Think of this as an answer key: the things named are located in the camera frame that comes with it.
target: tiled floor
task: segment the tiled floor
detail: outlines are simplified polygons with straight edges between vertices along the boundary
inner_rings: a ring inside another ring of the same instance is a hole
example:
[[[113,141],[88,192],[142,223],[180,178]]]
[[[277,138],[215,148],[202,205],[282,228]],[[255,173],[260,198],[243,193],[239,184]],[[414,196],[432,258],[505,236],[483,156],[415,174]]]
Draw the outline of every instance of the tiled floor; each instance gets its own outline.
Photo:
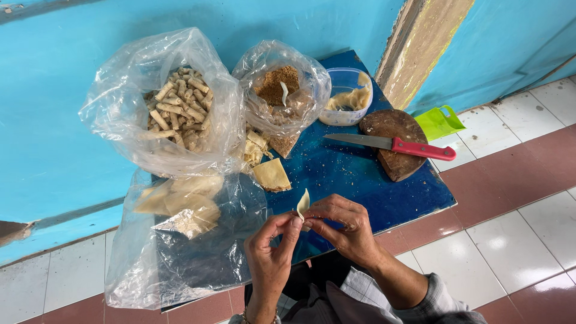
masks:
[[[458,205],[377,241],[417,272],[438,273],[488,323],[574,323],[576,84],[555,81],[459,118],[466,130],[432,142],[458,153],[433,161]],[[106,306],[113,236],[0,269],[0,324],[215,324],[242,312],[243,288],[166,314]]]

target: fingernail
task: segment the fingernail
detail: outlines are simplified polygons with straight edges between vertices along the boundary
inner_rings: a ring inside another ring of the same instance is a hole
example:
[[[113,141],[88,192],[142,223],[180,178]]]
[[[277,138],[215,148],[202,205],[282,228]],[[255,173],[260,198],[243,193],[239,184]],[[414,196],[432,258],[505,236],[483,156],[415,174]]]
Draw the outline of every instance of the fingernail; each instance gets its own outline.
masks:
[[[300,217],[293,218],[290,223],[296,228],[302,227],[302,219]]]

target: red tile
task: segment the red tile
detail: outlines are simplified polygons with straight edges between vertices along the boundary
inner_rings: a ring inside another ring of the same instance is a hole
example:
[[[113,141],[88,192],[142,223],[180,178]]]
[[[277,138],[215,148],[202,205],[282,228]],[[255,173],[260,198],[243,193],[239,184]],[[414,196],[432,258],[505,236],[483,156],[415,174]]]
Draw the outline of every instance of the red tile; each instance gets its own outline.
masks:
[[[27,319],[23,322],[18,322],[18,324],[42,324],[42,315]]]
[[[400,229],[383,232],[375,236],[374,239],[392,255],[398,255],[409,250]]]
[[[566,273],[512,293],[510,299],[528,324],[573,324],[576,319],[576,285]]]
[[[490,154],[478,161],[515,208],[563,190],[524,144]]]
[[[232,302],[232,313],[242,314],[244,312],[244,286],[228,290],[228,292]]]
[[[576,186],[576,132],[563,128],[524,144],[562,189]]]
[[[462,228],[456,215],[451,209],[448,209],[402,226],[400,232],[408,245],[408,249],[412,250],[446,235],[461,231]]]
[[[525,323],[520,313],[510,301],[508,296],[494,300],[484,306],[478,307],[475,311],[484,316],[486,322],[490,324],[522,324]]]
[[[114,308],[106,305],[106,324],[168,324],[168,315],[160,314],[160,310],[134,310],[129,308]]]
[[[228,291],[202,298],[166,312],[170,324],[214,324],[232,317]]]
[[[444,171],[440,177],[458,202],[451,210],[464,228],[514,209],[479,160]]]
[[[44,324],[103,324],[104,294],[86,298],[74,304],[44,313]]]

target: plastic bag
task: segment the plastic bag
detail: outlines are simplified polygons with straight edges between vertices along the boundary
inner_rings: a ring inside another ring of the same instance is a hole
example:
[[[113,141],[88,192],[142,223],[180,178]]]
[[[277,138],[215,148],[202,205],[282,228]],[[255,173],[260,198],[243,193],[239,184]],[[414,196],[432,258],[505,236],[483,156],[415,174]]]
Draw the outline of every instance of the plastic bag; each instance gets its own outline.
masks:
[[[447,110],[448,115],[445,115],[442,109]],[[424,114],[416,116],[414,119],[416,119],[420,127],[422,127],[428,141],[466,129],[452,108],[446,105],[440,108],[434,107]]]
[[[271,113],[253,88],[262,86],[267,72],[288,65],[298,71],[300,89],[288,95],[287,107],[275,106]],[[232,76],[240,80],[247,122],[273,137],[300,134],[320,116],[332,90],[330,75],[318,61],[278,40],[263,40],[250,48],[236,64]]]
[[[186,182],[152,181],[147,172],[135,172],[112,245],[105,283],[108,305],[156,310],[250,281],[243,244],[266,219],[264,190],[253,175],[199,178],[201,183],[194,182],[194,178]],[[146,207],[142,204],[151,197],[164,197],[165,206],[173,208],[166,198],[170,194],[188,198],[202,195],[213,201],[214,206],[207,210],[187,209],[187,205],[177,207],[177,211],[181,216],[199,216],[197,212],[203,210],[205,216],[216,207],[217,226],[209,230],[199,226],[195,233],[186,233],[178,231],[178,227],[159,226],[172,218],[173,210],[166,213],[168,216],[135,212],[138,208],[142,211]]]
[[[168,73],[191,66],[214,92],[206,150],[188,151],[166,138],[142,140],[148,109],[143,93],[160,89]],[[245,121],[238,80],[220,61],[209,39],[198,29],[149,36],[125,44],[96,73],[78,115],[93,134],[110,140],[118,153],[141,168],[165,178],[230,174],[242,166]]]

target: person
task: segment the person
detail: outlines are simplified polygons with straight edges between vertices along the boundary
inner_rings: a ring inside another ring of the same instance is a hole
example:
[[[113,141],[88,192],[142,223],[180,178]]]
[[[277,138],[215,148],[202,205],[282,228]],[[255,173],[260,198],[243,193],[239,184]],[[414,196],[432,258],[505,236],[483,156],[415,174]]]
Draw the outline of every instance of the person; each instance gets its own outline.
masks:
[[[422,275],[380,246],[362,205],[332,194],[313,203],[304,217],[304,225],[336,250],[311,259],[311,267],[291,266],[302,220],[294,211],[269,217],[244,242],[252,286],[245,289],[244,313],[230,324],[486,323],[450,297],[437,274]],[[343,227],[336,230],[325,218]],[[280,234],[279,246],[271,247]],[[298,300],[282,319],[276,306],[281,293]]]

